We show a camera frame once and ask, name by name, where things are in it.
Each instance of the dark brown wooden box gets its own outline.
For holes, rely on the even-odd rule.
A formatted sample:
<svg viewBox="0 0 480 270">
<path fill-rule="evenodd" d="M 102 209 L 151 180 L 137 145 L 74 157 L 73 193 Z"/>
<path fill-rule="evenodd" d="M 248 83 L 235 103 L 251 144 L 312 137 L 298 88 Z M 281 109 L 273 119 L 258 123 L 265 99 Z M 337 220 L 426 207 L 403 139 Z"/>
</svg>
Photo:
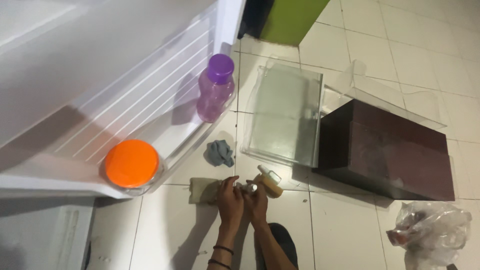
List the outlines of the dark brown wooden box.
<svg viewBox="0 0 480 270">
<path fill-rule="evenodd" d="M 321 119 L 312 171 L 393 199 L 455 200 L 445 135 L 356 99 Z"/>
</svg>

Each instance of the purple bottle cap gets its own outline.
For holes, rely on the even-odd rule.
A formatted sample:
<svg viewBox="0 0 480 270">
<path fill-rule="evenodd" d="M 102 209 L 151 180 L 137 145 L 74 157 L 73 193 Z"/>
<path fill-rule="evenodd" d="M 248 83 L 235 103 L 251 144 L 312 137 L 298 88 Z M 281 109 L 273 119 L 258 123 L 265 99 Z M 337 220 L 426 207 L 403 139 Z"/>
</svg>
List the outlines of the purple bottle cap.
<svg viewBox="0 0 480 270">
<path fill-rule="evenodd" d="M 233 60 L 228 55 L 218 53 L 208 61 L 207 77 L 213 83 L 224 85 L 234 69 Z"/>
</svg>

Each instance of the beige cloth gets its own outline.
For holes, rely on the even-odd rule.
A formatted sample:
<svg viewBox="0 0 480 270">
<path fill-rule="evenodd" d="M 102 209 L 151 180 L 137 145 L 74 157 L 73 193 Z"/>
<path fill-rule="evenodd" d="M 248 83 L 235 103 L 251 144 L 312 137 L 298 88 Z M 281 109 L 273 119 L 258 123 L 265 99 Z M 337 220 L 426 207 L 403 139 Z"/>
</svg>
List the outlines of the beige cloth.
<svg viewBox="0 0 480 270">
<path fill-rule="evenodd" d="M 189 204 L 214 203 L 222 180 L 211 178 L 190 178 Z"/>
</svg>

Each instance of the yellow bottle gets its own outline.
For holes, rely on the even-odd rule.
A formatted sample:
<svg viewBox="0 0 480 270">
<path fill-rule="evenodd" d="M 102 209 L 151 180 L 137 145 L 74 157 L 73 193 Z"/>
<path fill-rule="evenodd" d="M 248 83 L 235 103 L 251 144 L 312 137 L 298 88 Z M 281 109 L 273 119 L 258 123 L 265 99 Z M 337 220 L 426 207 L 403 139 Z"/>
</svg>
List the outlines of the yellow bottle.
<svg viewBox="0 0 480 270">
<path fill-rule="evenodd" d="M 282 195 L 283 189 L 278 186 L 278 183 L 282 180 L 278 174 L 274 171 L 267 169 L 264 165 L 258 165 L 257 167 L 261 174 L 258 174 L 253 180 L 254 184 L 263 183 L 265 191 L 272 198 L 278 198 Z"/>
</svg>

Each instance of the plastic bag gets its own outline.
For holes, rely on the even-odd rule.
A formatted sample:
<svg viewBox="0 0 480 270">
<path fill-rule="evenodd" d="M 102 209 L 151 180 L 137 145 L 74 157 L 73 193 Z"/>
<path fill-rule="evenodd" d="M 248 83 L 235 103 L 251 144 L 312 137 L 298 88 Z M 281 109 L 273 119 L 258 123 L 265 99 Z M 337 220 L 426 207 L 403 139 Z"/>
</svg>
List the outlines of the plastic bag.
<svg viewBox="0 0 480 270">
<path fill-rule="evenodd" d="M 455 262 L 467 242 L 472 215 L 453 204 L 415 201 L 402 204 L 394 230 L 387 231 L 393 245 L 403 247 L 422 269 Z"/>
</svg>

